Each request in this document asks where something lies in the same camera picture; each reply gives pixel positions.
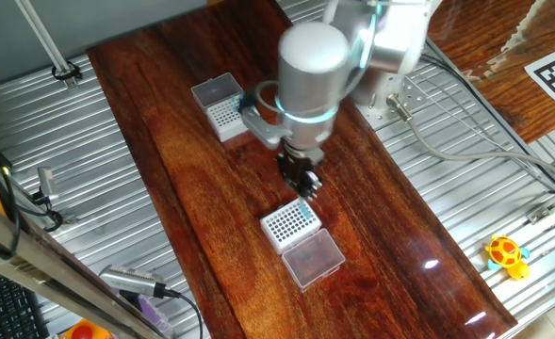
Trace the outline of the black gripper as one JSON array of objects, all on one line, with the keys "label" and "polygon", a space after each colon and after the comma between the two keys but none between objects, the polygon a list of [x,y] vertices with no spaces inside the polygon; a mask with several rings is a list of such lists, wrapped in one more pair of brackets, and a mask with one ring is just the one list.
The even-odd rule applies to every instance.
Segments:
[{"label": "black gripper", "polygon": [[282,179],[295,186],[300,197],[312,201],[318,196],[323,180],[315,170],[323,163],[323,153],[278,153],[276,162]]}]

